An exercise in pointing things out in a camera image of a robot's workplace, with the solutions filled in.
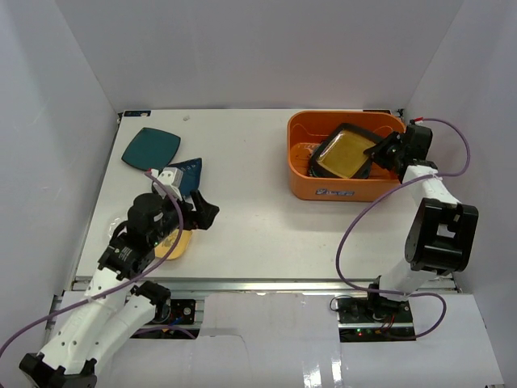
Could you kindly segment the blue table label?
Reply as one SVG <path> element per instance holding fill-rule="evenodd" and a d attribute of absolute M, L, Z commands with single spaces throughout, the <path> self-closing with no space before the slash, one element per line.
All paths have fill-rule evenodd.
<path fill-rule="evenodd" d="M 150 115 L 150 110 L 126 110 L 123 117 L 148 117 Z"/>

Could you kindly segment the yellow rounded plate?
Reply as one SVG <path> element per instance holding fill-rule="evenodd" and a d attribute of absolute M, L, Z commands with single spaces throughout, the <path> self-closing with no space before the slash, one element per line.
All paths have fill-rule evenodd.
<path fill-rule="evenodd" d="M 193 232 L 191 230 L 184 230 L 174 247 L 174 250 L 168 255 L 167 252 L 174 245 L 178 237 L 178 230 L 175 230 L 162 242 L 160 242 L 154 249 L 156 259 L 162 259 L 164 256 L 167 260 L 174 260 L 180 258 L 188 248 L 189 242 Z"/>

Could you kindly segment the teal square plate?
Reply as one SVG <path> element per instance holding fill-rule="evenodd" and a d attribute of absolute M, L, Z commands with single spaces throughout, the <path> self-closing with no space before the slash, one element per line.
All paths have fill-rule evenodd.
<path fill-rule="evenodd" d="M 121 160 L 139 171 L 161 170 L 177 154 L 181 137 L 160 129 L 144 127 L 129 142 Z"/>

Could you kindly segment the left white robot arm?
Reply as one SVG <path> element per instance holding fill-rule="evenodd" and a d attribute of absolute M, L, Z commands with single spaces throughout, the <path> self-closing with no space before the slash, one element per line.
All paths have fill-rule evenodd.
<path fill-rule="evenodd" d="M 26 354 L 20 370 L 36 387 L 93 387 L 123 344 L 146 323 L 170 315 L 170 290 L 142 275 L 155 248 L 175 231 L 209 229 L 219 208 L 199 191 L 192 202 L 156 193 L 137 196 L 111 237 L 78 307 L 45 346 Z"/>

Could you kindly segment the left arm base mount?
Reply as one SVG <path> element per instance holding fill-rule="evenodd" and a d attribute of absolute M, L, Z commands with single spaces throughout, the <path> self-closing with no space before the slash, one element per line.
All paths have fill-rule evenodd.
<path fill-rule="evenodd" d="M 158 325 L 192 325 L 195 322 L 195 299 L 170 299 L 160 307 L 152 320 Z"/>

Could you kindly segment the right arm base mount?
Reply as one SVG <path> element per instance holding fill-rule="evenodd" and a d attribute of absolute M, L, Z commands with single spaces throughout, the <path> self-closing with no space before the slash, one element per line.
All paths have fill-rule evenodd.
<path fill-rule="evenodd" d="M 409 326 L 414 323 L 408 303 L 404 303 L 397 312 L 376 314 L 368 308 L 368 302 L 365 298 L 339 295 L 330 300 L 329 308 L 337 314 L 340 325 L 350 327 L 358 327 L 369 323 L 378 327 L 395 324 Z"/>

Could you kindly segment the aluminium table front rail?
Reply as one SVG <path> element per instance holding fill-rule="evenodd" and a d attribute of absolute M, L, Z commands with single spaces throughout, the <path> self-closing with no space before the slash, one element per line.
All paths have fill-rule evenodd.
<path fill-rule="evenodd" d="M 179 292 L 343 292 L 351 289 L 359 291 L 346 285 L 341 280 L 152 280 L 169 289 Z M 88 280 L 78 280 L 72 285 L 73 291 L 86 291 Z M 455 281 L 449 277 L 428 281 L 421 289 L 422 291 L 457 291 Z"/>

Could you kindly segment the orange plastic bin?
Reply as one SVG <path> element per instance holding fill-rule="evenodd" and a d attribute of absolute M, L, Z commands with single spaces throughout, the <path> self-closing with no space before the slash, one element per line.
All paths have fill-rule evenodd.
<path fill-rule="evenodd" d="M 400 185 L 397 176 L 374 164 L 367 179 L 318 178 L 309 175 L 312 151 L 340 124 L 350 123 L 386 137 L 403 132 L 396 116 L 382 111 L 306 110 L 287 124 L 287 161 L 292 193 L 302 200 L 372 202 Z"/>

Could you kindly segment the black and amber square plate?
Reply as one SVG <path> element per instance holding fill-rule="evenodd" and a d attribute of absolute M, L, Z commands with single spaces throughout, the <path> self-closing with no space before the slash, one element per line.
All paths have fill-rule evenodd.
<path fill-rule="evenodd" d="M 364 151 L 382 140 L 371 131 L 342 123 L 314 149 L 308 174 L 315 178 L 367 179 L 372 161 Z"/>

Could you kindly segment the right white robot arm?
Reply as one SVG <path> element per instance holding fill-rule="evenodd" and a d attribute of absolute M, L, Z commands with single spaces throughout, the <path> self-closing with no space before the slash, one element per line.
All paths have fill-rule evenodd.
<path fill-rule="evenodd" d="M 418 206 L 404 258 L 370 284 L 364 310 L 377 323 L 429 280 L 464 271 L 472 251 L 479 212 L 447 190 L 437 166 L 427 159 L 433 132 L 422 122 L 412 120 L 404 133 L 391 133 L 364 151 L 411 190 Z"/>

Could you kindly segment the dark blue shell plate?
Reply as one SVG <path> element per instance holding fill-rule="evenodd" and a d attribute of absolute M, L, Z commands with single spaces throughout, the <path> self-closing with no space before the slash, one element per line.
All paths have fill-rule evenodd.
<path fill-rule="evenodd" d="M 199 188 L 202 171 L 202 158 L 188 159 L 183 162 L 169 164 L 165 167 L 177 167 L 183 172 L 183 179 L 180 186 L 183 198 L 188 198 L 191 195 L 192 190 L 197 190 Z"/>

